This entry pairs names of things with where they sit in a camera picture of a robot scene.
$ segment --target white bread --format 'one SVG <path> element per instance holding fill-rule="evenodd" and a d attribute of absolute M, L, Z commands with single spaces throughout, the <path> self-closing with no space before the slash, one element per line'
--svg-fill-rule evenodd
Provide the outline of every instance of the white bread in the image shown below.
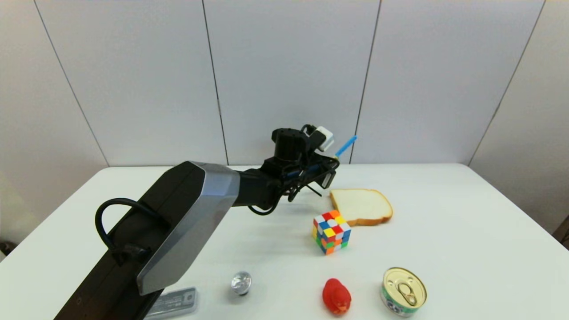
<path fill-rule="evenodd" d="M 377 190 L 337 189 L 330 191 L 334 208 L 346 222 L 355 225 L 377 225 L 389 221 L 393 208 L 387 198 Z"/>

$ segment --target wall seam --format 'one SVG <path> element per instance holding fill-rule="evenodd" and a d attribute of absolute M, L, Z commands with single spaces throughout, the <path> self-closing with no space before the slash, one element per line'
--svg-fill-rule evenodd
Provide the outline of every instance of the wall seam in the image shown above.
<path fill-rule="evenodd" d="M 368 67 L 367 67 L 367 69 L 365 70 L 364 87 L 363 87 L 362 92 L 361 92 L 360 110 L 359 110 L 358 113 L 357 113 L 356 131 L 354 132 L 354 135 L 357 134 L 357 128 L 358 128 L 358 126 L 360 125 L 361 107 L 362 107 L 363 104 L 364 104 L 365 87 L 366 87 L 366 85 L 367 85 L 367 83 L 368 83 L 369 66 L 370 66 L 370 64 L 371 64 L 371 62 L 372 62 L 373 44 L 376 42 L 377 23 L 378 23 L 378 21 L 379 21 L 379 19 L 380 19 L 380 11 L 381 11 L 381 3 L 382 3 L 382 2 L 383 2 L 383 0 L 380 0 L 379 5 L 377 6 L 376 25 L 375 25 L 375 28 L 373 29 L 372 46 L 371 46 L 370 49 L 369 49 Z M 353 157 L 353 155 L 354 155 L 354 149 L 356 148 L 356 144 L 357 144 L 357 141 L 355 141 L 355 142 L 353 143 L 353 145 L 352 145 L 352 150 L 351 150 L 351 152 L 350 152 L 350 160 L 349 160 L 348 163 L 352 163 L 352 157 Z"/>
<path fill-rule="evenodd" d="M 506 92 L 508 92 L 508 89 L 510 88 L 510 84 L 512 83 L 512 80 L 514 79 L 514 76 L 516 75 L 516 72 L 518 71 L 518 67 L 519 67 L 519 65 L 523 59 L 523 55 L 526 53 L 527 46 L 529 45 L 529 43 L 531 41 L 531 36 L 533 36 L 533 32 L 535 31 L 535 27 L 537 26 L 537 23 L 539 21 L 539 17 L 541 17 L 541 12 L 543 11 L 543 7 L 545 6 L 546 1 L 547 0 L 543 0 L 543 3 L 541 4 L 541 9 L 539 9 L 537 19 L 535 19 L 535 23 L 534 23 L 533 28 L 531 29 L 530 36 L 527 38 L 526 45 L 524 46 L 524 48 L 522 50 L 522 54 L 519 56 L 518 63 L 516 64 L 516 67 L 514 68 L 514 72 L 512 73 L 512 76 L 510 77 L 510 81 L 508 81 L 506 89 L 504 90 L 504 94 L 502 94 L 502 97 L 500 98 L 500 102 L 498 102 L 498 105 L 496 106 L 496 110 L 494 110 L 494 114 L 492 115 L 492 118 L 490 118 L 490 121 L 488 121 L 488 126 L 486 127 L 486 130 L 484 131 L 482 138 L 480 138 L 480 142 L 478 142 L 476 149 L 474 149 L 474 153 L 472 153 L 472 157 L 470 158 L 470 161 L 468 161 L 469 167 L 472 163 L 472 160 L 474 160 L 474 157 L 476 156 L 476 153 L 478 152 L 478 149 L 480 148 L 480 145 L 482 144 L 484 137 L 486 137 L 486 134 L 488 133 L 488 129 L 490 129 L 492 121 L 494 121 L 494 118 L 496 117 L 496 114 L 498 113 L 498 110 L 500 109 L 500 106 L 502 105 L 502 101 L 504 100 L 504 97 L 506 96 Z"/>
<path fill-rule="evenodd" d="M 215 76 L 215 67 L 213 66 L 212 43 L 209 40 L 208 18 L 205 16 L 204 0 L 201 0 L 201 7 L 204 10 L 205 33 L 208 36 L 209 58 L 210 58 L 211 63 L 212 63 L 213 83 L 215 84 L 215 95 L 217 97 L 217 111 L 219 112 L 219 122 L 221 123 L 221 135 L 223 136 L 223 148 L 225 149 L 225 160 L 227 161 L 227 165 L 229 166 L 229 154 L 227 153 L 227 142 L 225 140 L 225 129 L 223 128 L 223 116 L 221 115 L 221 104 L 219 102 L 219 92 L 217 91 L 217 78 Z"/>
<path fill-rule="evenodd" d="M 73 97 L 75 98 L 75 102 L 77 102 L 77 106 L 79 107 L 79 110 L 81 111 L 81 114 L 83 115 L 83 118 L 85 119 L 85 122 L 87 123 L 87 127 L 89 127 L 89 130 L 91 131 L 91 134 L 93 135 L 93 139 L 95 140 L 95 143 L 97 144 L 97 147 L 99 148 L 99 151 L 101 152 L 101 155 L 103 156 L 103 159 L 105 160 L 105 163 L 107 164 L 107 167 L 110 167 L 109 161 L 107 160 L 105 153 L 103 152 L 103 149 L 101 148 L 101 144 L 97 140 L 97 136 L 95 136 L 95 132 L 93 131 L 93 128 L 91 128 L 91 124 L 89 123 L 89 120 L 87 120 L 87 116 L 85 115 L 85 112 L 83 111 L 83 108 L 81 107 L 81 104 L 79 103 L 79 99 L 77 98 L 77 95 L 75 94 L 75 91 L 73 90 L 73 86 L 71 86 L 71 82 L 69 81 L 69 77 L 67 76 L 67 73 L 65 72 L 65 69 L 63 68 L 63 64 L 61 63 L 61 60 L 59 59 L 59 55 L 57 54 L 57 51 L 55 50 L 55 46 L 53 45 L 53 41 L 51 40 L 50 34 L 47 31 L 46 23 L 43 20 L 41 12 L 39 11 L 38 3 L 36 2 L 36 0 L 34 0 L 34 5 L 36 7 L 36 10 L 38 11 L 39 18 L 42 21 L 43 28 L 46 31 L 47 39 L 50 41 L 51 48 L 53 49 L 53 52 L 55 53 L 55 57 L 57 58 L 57 62 L 59 63 L 59 67 L 61 67 L 61 71 L 63 71 L 63 75 L 65 76 L 65 80 L 67 81 L 67 84 L 69 85 L 71 93 L 73 93 Z"/>

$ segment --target red toy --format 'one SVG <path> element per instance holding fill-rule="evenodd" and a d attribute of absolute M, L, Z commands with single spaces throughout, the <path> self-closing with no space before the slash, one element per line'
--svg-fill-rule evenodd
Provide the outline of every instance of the red toy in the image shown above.
<path fill-rule="evenodd" d="M 334 314 L 344 314 L 350 309 L 352 296 L 350 292 L 338 279 L 329 279 L 322 290 L 322 300 L 324 304 Z"/>

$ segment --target rubik's cube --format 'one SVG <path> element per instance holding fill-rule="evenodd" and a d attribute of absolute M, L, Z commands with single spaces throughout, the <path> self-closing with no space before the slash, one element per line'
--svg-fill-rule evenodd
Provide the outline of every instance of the rubik's cube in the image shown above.
<path fill-rule="evenodd" d="M 352 229 L 338 210 L 326 212 L 314 218 L 312 237 L 326 255 L 348 245 Z"/>

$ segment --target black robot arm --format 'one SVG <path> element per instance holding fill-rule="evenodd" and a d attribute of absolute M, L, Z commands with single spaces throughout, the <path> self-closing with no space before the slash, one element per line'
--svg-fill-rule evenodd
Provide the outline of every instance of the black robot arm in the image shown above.
<path fill-rule="evenodd" d="M 340 163 L 316 152 L 333 142 L 329 131 L 305 125 L 277 129 L 271 138 L 274 156 L 258 169 L 184 162 L 166 171 L 138 201 L 102 204 L 95 225 L 108 250 L 55 319 L 144 319 L 162 290 L 186 272 L 228 209 L 248 206 L 266 215 L 282 196 L 292 201 L 303 187 L 312 189 L 311 182 L 329 187 Z M 106 233 L 102 215 L 113 204 L 131 209 Z"/>

